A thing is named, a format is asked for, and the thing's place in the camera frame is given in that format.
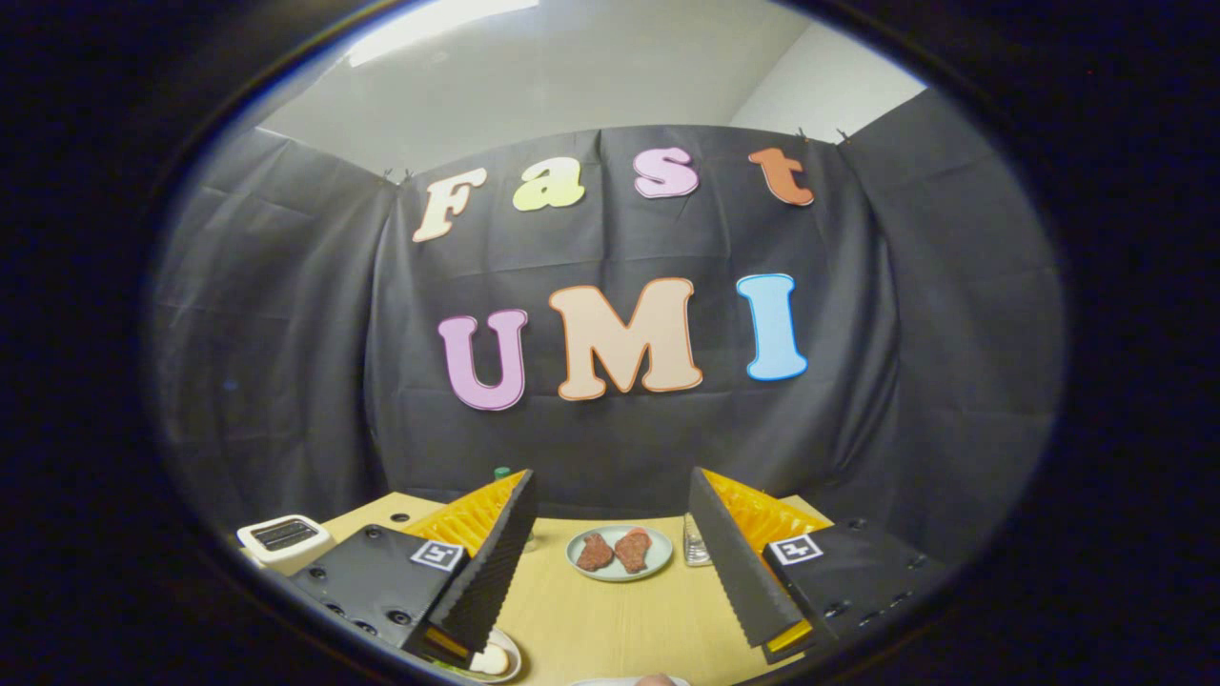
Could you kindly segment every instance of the cutout letter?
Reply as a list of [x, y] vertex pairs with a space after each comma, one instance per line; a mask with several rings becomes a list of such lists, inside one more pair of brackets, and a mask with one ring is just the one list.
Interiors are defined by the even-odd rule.
[[445, 215], [449, 210], [454, 211], [455, 217], [460, 215], [470, 201], [470, 187], [483, 186], [484, 181], [487, 170], [479, 167], [429, 184], [428, 206], [423, 209], [423, 221], [420, 222], [420, 228], [415, 229], [411, 240], [422, 243], [449, 233], [453, 222]]
[[683, 166], [689, 164], [691, 154], [681, 148], [644, 150], [631, 165], [642, 177], [636, 179], [636, 190], [644, 198], [689, 195], [699, 186], [699, 175]]
[[693, 293], [694, 286], [684, 278], [650, 281], [627, 326], [597, 287], [575, 286], [553, 293], [550, 306], [564, 317], [567, 344], [567, 381], [559, 386], [559, 397], [592, 400], [606, 392], [605, 382], [593, 374], [593, 355], [619, 391], [631, 391], [645, 350], [644, 388], [664, 393], [698, 386], [703, 372], [691, 355], [686, 312]]
[[799, 376], [809, 360], [797, 352], [788, 294], [797, 282], [786, 273], [760, 273], [737, 282], [737, 292], [750, 303], [754, 315], [754, 361], [745, 374], [758, 381], [780, 381]]
[[584, 197], [581, 162], [572, 157], [543, 160], [527, 168], [521, 175], [521, 181], [526, 183], [512, 195], [512, 206], [522, 212], [547, 205], [566, 208]]
[[521, 328], [529, 321], [525, 310], [500, 310], [487, 317], [487, 326], [500, 343], [498, 386], [483, 386], [475, 376], [475, 353], [470, 338], [478, 328], [475, 317], [450, 317], [437, 331], [445, 339], [449, 385], [458, 398], [476, 410], [506, 410], [517, 404], [526, 391], [525, 360], [521, 358]]
[[749, 160], [762, 166], [762, 176], [771, 194], [789, 205], [809, 205], [814, 201], [814, 192], [799, 188], [792, 178], [792, 172], [805, 171], [797, 160], [783, 156], [783, 150], [767, 148], [750, 155]]

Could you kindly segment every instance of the white plate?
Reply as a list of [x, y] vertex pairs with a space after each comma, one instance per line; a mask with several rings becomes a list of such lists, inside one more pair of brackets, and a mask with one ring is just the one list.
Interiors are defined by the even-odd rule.
[[[643, 679], [643, 676], [626, 676], [620, 679], [586, 679], [584, 681], [573, 681], [569, 686], [636, 686], [636, 682]], [[673, 681], [677, 686], [691, 686], [691, 682], [686, 679], [678, 679], [677, 676], [670, 676], [670, 681]]]
[[521, 671], [521, 649], [517, 648], [517, 644], [512, 642], [512, 638], [509, 638], [508, 634], [493, 626], [492, 632], [487, 635], [487, 642], [494, 643], [504, 648], [505, 653], [509, 653], [509, 670], [505, 671], [504, 674], [497, 674], [493, 676], [490, 674], [483, 674], [481, 671], [471, 671], [468, 669], [461, 669], [460, 666], [454, 666], [451, 664], [445, 664], [443, 662], [434, 660], [434, 664], [437, 666], [448, 669], [449, 671], [458, 673], [465, 676], [466, 679], [472, 679], [475, 681], [478, 681], [479, 684], [503, 684], [516, 676], [517, 673]]
[[[614, 548], [614, 544], [632, 529], [643, 529], [648, 532], [648, 537], [653, 540], [653, 544], [649, 546], [648, 552], [644, 553], [644, 564], [647, 565], [644, 569], [637, 571], [636, 574], [631, 574], [627, 571], [627, 568], [622, 566], [622, 563], [619, 561], [617, 557], [610, 560], [610, 564], [597, 571], [586, 571], [576, 566], [576, 560], [581, 559], [581, 552], [584, 551], [586, 536], [589, 536], [590, 533], [600, 533], [601, 538], [605, 538], [606, 544]], [[572, 565], [572, 569], [584, 576], [598, 579], [600, 581], [634, 581], [637, 579], [656, 574], [665, 566], [665, 563], [670, 561], [670, 557], [672, 554], [673, 543], [671, 543], [664, 533], [647, 526], [637, 527], [633, 524], [612, 524], [610, 526], [590, 529], [584, 533], [578, 533], [567, 543], [567, 561]]]

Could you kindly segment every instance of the steak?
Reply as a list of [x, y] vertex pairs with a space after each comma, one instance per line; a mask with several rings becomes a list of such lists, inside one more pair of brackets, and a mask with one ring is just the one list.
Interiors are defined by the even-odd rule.
[[595, 571], [610, 564], [611, 560], [614, 560], [614, 551], [610, 549], [606, 540], [600, 533], [590, 533], [584, 537], [584, 549], [581, 551], [576, 566], [584, 571]]
[[651, 544], [648, 532], [637, 526], [614, 544], [614, 554], [628, 572], [636, 574], [648, 566], [644, 564], [644, 554]]

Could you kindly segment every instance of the blue letter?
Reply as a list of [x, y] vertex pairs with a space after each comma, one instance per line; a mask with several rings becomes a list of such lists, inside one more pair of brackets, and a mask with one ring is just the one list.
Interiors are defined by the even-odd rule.
[[750, 301], [754, 315], [754, 361], [745, 374], [758, 381], [780, 381], [799, 376], [809, 369], [809, 360], [797, 352], [797, 336], [792, 330], [792, 305], [788, 293], [797, 282], [786, 273], [759, 273], [737, 282], [737, 292]]

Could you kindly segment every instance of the peach letter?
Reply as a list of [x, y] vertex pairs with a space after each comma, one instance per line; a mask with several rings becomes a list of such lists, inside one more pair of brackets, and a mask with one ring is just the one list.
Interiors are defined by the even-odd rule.
[[593, 355], [610, 380], [626, 393], [636, 383], [648, 352], [644, 388], [654, 393], [694, 388], [703, 372], [694, 366], [686, 304], [694, 286], [684, 278], [658, 278], [639, 293], [631, 323], [622, 320], [594, 286], [573, 286], [550, 295], [550, 306], [564, 317], [567, 381], [559, 386], [565, 400], [592, 400], [605, 391], [593, 374]]
[[527, 183], [512, 194], [512, 206], [522, 212], [547, 205], [566, 208], [584, 197], [581, 162], [575, 157], [551, 157], [531, 165], [521, 175], [521, 181]]
[[483, 186], [484, 181], [487, 170], [479, 167], [428, 186], [428, 206], [423, 209], [423, 221], [420, 222], [420, 228], [415, 231], [411, 240], [422, 243], [449, 233], [453, 222], [445, 215], [449, 210], [454, 211], [455, 217], [460, 215], [470, 201], [470, 187]]
[[755, 165], [762, 165], [762, 176], [771, 194], [789, 205], [809, 205], [814, 201], [814, 192], [797, 186], [792, 172], [805, 171], [797, 160], [783, 156], [783, 150], [767, 148], [749, 156]]

